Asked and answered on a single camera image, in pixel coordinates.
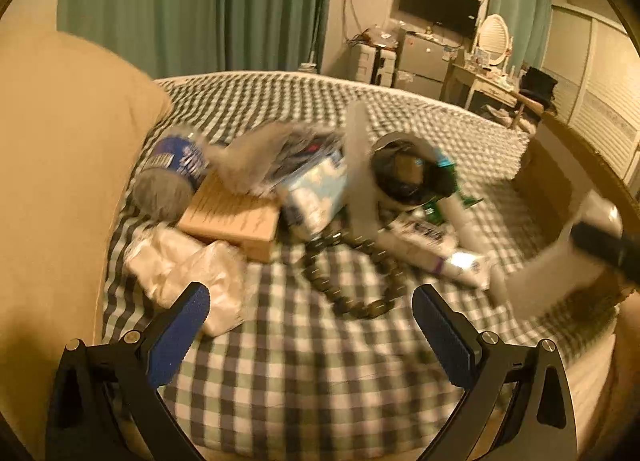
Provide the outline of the white cream tube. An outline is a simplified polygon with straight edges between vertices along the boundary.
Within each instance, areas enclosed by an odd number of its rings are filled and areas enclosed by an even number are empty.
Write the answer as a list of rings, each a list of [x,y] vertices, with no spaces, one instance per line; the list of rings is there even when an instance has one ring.
[[[427,271],[438,277],[486,291],[490,285],[490,262],[474,252],[439,247],[426,237],[381,230],[375,243],[398,261]]]

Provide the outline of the white vanity desk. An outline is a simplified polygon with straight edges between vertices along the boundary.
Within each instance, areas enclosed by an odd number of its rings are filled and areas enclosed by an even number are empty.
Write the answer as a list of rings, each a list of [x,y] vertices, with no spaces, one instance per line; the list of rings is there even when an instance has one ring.
[[[462,65],[451,64],[442,85],[440,100],[471,111],[482,99],[506,108],[515,108],[518,101],[511,91]]]

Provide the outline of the translucent plastic strip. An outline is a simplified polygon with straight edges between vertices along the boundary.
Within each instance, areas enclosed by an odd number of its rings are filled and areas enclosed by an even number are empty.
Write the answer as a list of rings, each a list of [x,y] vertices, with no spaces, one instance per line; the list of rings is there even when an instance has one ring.
[[[345,199],[352,233],[364,239],[378,238],[376,187],[370,166],[369,116],[363,102],[348,105],[345,114]]]

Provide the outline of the white ribbed bottle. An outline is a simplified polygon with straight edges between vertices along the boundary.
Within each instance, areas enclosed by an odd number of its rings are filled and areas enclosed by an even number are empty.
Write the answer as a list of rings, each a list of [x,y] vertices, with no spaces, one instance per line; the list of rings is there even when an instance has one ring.
[[[608,266],[603,259],[574,244],[570,233],[582,223],[588,229],[601,230],[605,238],[623,235],[623,221],[616,205],[591,190],[559,237],[525,266],[514,273],[503,273],[498,265],[490,267],[491,302],[509,307],[515,318],[536,318],[570,293],[593,285]]]

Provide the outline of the floral patterned plastic bag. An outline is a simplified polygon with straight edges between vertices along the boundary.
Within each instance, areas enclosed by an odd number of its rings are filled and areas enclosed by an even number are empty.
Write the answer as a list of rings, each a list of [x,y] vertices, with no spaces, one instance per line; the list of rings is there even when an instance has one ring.
[[[235,137],[229,145],[208,145],[205,158],[232,194],[265,197],[286,177],[341,151],[342,146],[340,130],[270,121]]]

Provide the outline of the white cloth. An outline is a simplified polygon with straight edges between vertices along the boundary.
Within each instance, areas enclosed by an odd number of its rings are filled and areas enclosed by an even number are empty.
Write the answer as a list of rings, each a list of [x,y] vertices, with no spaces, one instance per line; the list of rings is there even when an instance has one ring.
[[[226,241],[201,243],[185,233],[158,224],[138,231],[124,261],[145,295],[168,308],[191,282],[208,290],[209,313],[202,332],[219,337],[257,313],[257,285],[248,279],[245,254]]]

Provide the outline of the brown cardboard book box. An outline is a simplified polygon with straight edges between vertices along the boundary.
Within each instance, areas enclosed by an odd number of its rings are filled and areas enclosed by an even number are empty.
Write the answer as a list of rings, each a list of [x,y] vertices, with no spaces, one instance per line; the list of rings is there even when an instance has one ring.
[[[195,192],[177,227],[206,242],[227,241],[247,259],[269,263],[279,216],[277,201],[232,194],[212,172]]]

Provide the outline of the blue floral tissue pack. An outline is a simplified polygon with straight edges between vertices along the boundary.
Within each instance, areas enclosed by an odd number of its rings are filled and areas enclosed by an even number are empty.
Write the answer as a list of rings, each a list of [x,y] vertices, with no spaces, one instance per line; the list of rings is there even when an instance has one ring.
[[[332,222],[344,206],[346,180],[343,152],[334,150],[277,184],[282,215],[297,239],[314,239]]]

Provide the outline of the yellow pillow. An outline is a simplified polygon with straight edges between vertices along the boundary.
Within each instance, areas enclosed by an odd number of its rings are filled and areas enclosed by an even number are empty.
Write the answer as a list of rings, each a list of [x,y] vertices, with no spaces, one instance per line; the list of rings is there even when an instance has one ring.
[[[98,334],[120,201],[167,93],[70,34],[1,35],[1,411],[36,459],[65,343]]]

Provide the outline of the black chair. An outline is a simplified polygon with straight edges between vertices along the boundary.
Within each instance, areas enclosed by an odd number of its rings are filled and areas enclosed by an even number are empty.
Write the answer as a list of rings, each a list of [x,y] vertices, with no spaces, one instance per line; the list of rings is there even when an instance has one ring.
[[[552,105],[558,80],[535,67],[529,67],[522,75],[518,91],[525,97],[540,103],[544,109]]]

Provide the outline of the white cylindrical tube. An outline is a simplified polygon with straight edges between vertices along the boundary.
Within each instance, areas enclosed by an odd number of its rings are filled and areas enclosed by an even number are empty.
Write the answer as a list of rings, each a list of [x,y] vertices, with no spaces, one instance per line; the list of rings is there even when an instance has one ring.
[[[437,207],[445,220],[454,227],[462,249],[478,254],[489,252],[485,238],[476,228],[471,216],[466,213],[462,198],[457,192],[449,197],[440,198]]]

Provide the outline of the oval vanity mirror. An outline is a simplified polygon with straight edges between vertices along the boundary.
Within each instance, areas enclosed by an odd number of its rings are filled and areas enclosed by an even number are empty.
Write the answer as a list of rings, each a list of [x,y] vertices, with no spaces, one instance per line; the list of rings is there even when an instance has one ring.
[[[487,57],[488,66],[502,65],[512,53],[512,36],[499,14],[488,15],[477,30],[474,47]]]

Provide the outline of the clear water bottle blue label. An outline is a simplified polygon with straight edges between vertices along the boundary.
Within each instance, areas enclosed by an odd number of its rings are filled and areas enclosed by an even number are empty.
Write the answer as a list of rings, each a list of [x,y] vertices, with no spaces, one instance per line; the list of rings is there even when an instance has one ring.
[[[154,221],[175,223],[206,175],[204,135],[191,125],[171,125],[134,177],[132,201]]]

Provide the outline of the black wall television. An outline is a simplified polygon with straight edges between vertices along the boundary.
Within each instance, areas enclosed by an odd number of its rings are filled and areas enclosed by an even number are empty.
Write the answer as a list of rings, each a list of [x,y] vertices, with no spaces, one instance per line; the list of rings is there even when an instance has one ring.
[[[473,39],[479,0],[399,0],[398,10]]]

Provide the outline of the grey mini fridge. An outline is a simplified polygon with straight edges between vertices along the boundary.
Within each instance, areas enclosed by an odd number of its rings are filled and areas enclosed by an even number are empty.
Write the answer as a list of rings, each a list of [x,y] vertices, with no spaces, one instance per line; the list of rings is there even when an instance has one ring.
[[[451,59],[449,47],[421,33],[400,34],[394,88],[428,98],[439,99]]]

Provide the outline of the black white round device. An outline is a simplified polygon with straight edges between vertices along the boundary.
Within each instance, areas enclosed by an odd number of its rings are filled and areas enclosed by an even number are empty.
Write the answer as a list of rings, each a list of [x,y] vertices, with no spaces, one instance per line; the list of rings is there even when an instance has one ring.
[[[373,145],[370,166],[383,207],[410,211],[457,192],[457,176],[436,176],[434,147],[403,132],[386,134]]]

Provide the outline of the checkered bed sheet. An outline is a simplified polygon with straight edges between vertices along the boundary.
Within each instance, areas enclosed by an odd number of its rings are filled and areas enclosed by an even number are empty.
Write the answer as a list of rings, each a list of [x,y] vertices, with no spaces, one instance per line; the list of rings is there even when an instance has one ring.
[[[525,134],[435,100],[294,72],[223,72],[162,81],[172,110],[144,142],[186,123],[229,143],[269,120],[342,126],[363,102],[369,135],[425,138],[454,161],[491,255],[507,273],[542,247],[512,181]],[[270,261],[247,267],[254,318],[196,340],[163,397],[194,444],[269,460],[363,460],[425,446],[461,393],[442,372],[408,299],[373,320],[336,316],[311,288],[305,248],[281,233]]]

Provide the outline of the cyan foil packet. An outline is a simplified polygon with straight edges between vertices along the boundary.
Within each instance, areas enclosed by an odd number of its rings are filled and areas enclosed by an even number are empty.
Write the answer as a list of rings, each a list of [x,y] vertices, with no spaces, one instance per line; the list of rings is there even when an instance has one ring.
[[[454,161],[447,157],[442,152],[442,149],[438,147],[434,147],[433,151],[435,155],[436,176],[438,178],[450,178],[450,180],[454,180],[457,175]]]

